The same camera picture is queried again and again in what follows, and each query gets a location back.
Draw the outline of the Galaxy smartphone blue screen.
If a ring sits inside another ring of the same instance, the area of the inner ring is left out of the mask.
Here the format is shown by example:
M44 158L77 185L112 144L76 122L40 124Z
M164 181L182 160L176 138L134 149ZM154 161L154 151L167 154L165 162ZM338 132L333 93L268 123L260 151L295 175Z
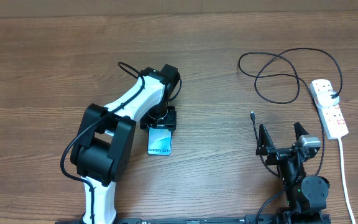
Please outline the Galaxy smartphone blue screen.
M172 132L168 129L149 128L147 152L149 155L169 156L172 152Z

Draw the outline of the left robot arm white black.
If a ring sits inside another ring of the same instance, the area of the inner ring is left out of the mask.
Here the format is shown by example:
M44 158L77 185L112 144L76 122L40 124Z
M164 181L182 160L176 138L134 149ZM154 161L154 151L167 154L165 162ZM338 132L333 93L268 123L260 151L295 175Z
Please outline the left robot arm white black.
M137 125L148 132L176 130L177 112L169 103L181 90L178 69L118 66L136 78L135 85L116 101L90 104L60 160L63 175L85 187L85 212L78 223L117 223L116 183L128 166Z

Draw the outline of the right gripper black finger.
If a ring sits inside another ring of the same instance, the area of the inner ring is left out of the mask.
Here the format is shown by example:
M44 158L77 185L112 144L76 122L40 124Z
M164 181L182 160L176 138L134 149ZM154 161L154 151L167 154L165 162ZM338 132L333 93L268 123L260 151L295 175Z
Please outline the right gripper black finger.
M309 135L309 133L304 129L304 127L299 123L294 123L294 129L295 129L295 136L296 136L296 140L299 140L299 138L302 135Z
M269 135L269 132L267 131L267 128L263 124L260 124L259 138L257 140L257 149L255 152L256 155L257 156L267 156L274 149L275 149L275 146L274 146L273 141Z

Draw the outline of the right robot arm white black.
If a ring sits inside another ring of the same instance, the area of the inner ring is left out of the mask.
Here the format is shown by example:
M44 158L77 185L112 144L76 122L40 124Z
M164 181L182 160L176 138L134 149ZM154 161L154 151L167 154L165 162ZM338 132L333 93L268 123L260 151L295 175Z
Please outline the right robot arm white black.
M317 136L309 134L300 123L294 124L296 142L290 147L277 148L261 124L256 154L266 157L266 166L275 166L283 181L283 190L271 196L255 216L256 223L330 223L329 215L322 214L330 183L324 177L307 175L303 163L315 157L321 148ZM287 206L273 215L261 215L272 200L286 195Z

